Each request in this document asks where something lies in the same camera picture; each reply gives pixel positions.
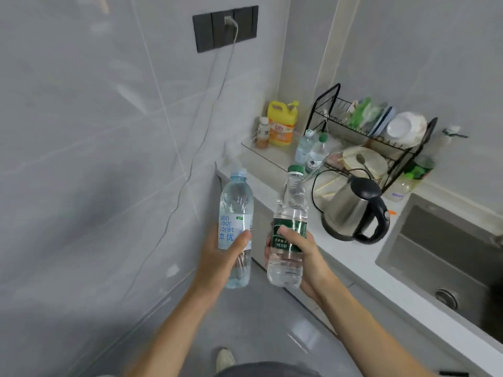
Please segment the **tile floor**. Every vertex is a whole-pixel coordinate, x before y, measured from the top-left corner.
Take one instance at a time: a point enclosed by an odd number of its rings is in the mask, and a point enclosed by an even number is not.
[[[282,361],[304,365],[324,377],[361,376],[333,334],[285,290],[269,284],[265,271],[252,265],[249,285],[224,290],[198,331],[180,376],[210,377],[222,346],[232,349],[238,363]],[[154,336],[190,281],[185,281],[159,304],[114,349],[87,368],[81,377],[120,371]]]

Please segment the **green label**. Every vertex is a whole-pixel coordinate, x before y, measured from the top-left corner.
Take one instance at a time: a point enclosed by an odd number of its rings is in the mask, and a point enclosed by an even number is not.
[[[307,222],[287,220],[285,218],[274,218],[273,220],[273,238],[271,241],[271,247],[276,247],[277,249],[286,250],[291,253],[302,253],[302,250],[300,250],[297,246],[292,245],[285,239],[285,237],[278,234],[278,229],[281,225],[285,225],[287,228],[296,231],[306,238]]]
[[[404,170],[404,173],[412,173],[414,175],[414,180],[422,180],[424,177],[428,176],[433,168],[425,168],[421,165],[416,164],[412,161]]]

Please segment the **black outlet panel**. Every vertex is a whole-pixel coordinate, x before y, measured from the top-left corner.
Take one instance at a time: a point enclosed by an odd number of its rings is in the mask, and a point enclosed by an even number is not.
[[[259,19],[259,6],[223,10],[192,16],[196,47],[198,53],[231,45],[236,34],[234,25],[224,24],[224,17],[232,17],[239,30],[236,42],[256,38],[256,28]]]

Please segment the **green bottle cap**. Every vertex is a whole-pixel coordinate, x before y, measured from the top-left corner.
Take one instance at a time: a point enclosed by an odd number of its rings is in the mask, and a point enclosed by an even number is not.
[[[302,168],[302,165],[292,164],[288,167],[288,173],[290,172],[300,172],[304,174],[304,169]]]

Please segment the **hand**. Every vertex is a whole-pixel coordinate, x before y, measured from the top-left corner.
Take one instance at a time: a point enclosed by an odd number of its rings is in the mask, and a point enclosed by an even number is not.
[[[323,256],[319,252],[318,246],[314,241],[314,237],[309,231],[307,231],[306,238],[304,238],[299,233],[287,228],[284,225],[281,225],[278,229],[278,233],[285,237],[288,242],[298,246],[302,250],[303,272],[300,288],[308,297],[313,299],[320,306],[321,293],[327,285],[337,281],[337,277],[323,259]],[[270,253],[271,236],[269,235],[265,248],[266,262],[269,261]]]
[[[237,257],[251,239],[250,230],[239,234],[227,250],[218,248],[218,225],[208,231],[201,249],[201,259],[192,281],[191,291],[203,295],[208,303],[215,304],[220,292],[229,279]]]

